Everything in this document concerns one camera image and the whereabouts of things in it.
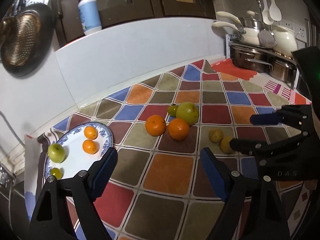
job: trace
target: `faucet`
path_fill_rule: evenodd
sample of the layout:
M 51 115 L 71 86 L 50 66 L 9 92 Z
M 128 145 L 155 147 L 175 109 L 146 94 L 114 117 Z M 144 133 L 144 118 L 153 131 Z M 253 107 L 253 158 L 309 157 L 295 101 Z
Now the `faucet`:
M 6 188 L 9 181 L 14 183 L 15 177 L 16 176 L 13 173 L 7 171 L 7 169 L 0 163 L 0 187 Z

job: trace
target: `small green fruit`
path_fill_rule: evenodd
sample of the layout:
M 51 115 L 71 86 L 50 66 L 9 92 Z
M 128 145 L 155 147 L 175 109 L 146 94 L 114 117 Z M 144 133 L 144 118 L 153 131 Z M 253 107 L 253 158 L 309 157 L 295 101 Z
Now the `small green fruit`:
M 199 119 L 198 107 L 191 102 L 184 102 L 178 106 L 176 117 L 185 120 L 189 126 L 194 125 Z
M 62 178 L 62 172 L 58 168 L 52 168 L 50 171 L 50 174 L 52 176 L 55 176 L 56 179 L 61 179 Z
M 172 117 L 176 117 L 176 112 L 177 112 L 178 106 L 173 104 L 168 107 L 168 114 Z
M 48 156 L 54 163 L 62 163 L 66 157 L 66 153 L 59 143 L 53 143 L 48 148 Z

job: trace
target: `blue gripper pad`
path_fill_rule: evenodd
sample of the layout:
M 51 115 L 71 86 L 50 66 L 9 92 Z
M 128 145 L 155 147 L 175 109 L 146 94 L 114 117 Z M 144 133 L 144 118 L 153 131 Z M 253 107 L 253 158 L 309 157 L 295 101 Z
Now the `blue gripper pad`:
M 206 151 L 205 149 L 202 149 L 200 151 L 200 161 L 213 191 L 217 197 L 221 198 L 223 202 L 226 202 L 229 198 L 229 194 L 226 191 L 225 181 L 210 158 L 210 154 L 213 155 L 210 150 Z
M 113 147 L 110 147 L 105 155 L 107 156 L 103 156 L 103 159 L 105 159 L 103 165 L 92 180 L 92 193 L 90 197 L 93 201 L 101 197 L 118 162 L 118 152 Z
M 277 125 L 281 121 L 282 121 L 282 118 L 277 113 L 253 114 L 250 117 L 250 122 L 253 125 Z

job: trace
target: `orange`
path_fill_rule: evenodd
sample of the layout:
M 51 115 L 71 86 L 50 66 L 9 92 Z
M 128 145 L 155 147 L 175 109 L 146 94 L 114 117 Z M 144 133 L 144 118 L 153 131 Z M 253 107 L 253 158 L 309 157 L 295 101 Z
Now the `orange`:
M 173 119 L 168 125 L 168 133 L 172 139 L 182 141 L 189 134 L 189 125 L 181 118 Z
M 165 120 L 157 114 L 152 115 L 146 120 L 145 127 L 150 135 L 159 136 L 165 132 Z
M 94 140 L 98 136 L 98 131 L 92 126 L 87 126 L 84 128 L 84 136 L 86 136 L 90 140 Z
M 98 145 L 92 140 L 85 140 L 82 144 L 82 149 L 89 154 L 95 154 L 99 147 Z

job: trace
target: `blue label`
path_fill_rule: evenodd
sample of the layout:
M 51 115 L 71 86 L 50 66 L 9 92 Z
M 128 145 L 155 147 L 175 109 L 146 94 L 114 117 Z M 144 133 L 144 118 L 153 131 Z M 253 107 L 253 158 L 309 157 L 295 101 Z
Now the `blue label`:
M 101 26 L 97 3 L 92 1 L 81 5 L 79 15 L 83 31 Z

